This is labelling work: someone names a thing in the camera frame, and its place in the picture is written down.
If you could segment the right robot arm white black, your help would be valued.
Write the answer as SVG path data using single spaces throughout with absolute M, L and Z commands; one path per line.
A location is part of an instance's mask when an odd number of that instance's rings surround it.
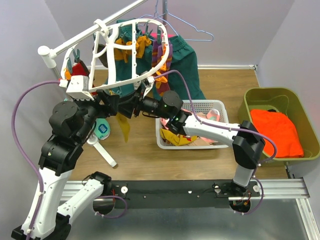
M 248 121 L 231 124 L 206 120 L 183 109 L 183 104 L 175 91 L 166 91 L 160 100 L 156 100 L 144 96 L 144 89 L 140 87 L 120 98 L 118 111 L 128 118 L 145 112 L 167 119 L 166 127 L 174 134 L 203 137 L 231 147 L 237 168 L 229 188 L 234 195 L 243 195 L 248 190 L 266 144 L 262 135 Z

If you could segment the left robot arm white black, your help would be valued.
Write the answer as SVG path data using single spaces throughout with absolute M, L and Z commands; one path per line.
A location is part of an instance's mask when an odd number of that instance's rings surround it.
M 38 184 L 27 218 L 13 229 L 14 240 L 65 240 L 74 220 L 96 197 L 116 197 L 111 177 L 95 172 L 66 203 L 60 204 L 64 187 L 93 133 L 96 119 L 114 116 L 119 96 L 98 90 L 90 100 L 63 101 L 52 110 L 51 137 L 41 148 Z

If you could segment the mustard yellow sock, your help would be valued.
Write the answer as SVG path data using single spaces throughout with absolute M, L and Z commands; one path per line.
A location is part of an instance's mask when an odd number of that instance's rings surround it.
M 117 113 L 117 115 L 115 117 L 116 117 L 116 120 L 119 124 L 121 131 L 122 131 L 124 142 L 127 143 L 129 140 L 129 133 L 131 130 L 128 119 L 124 115 L 122 115 L 121 113 Z

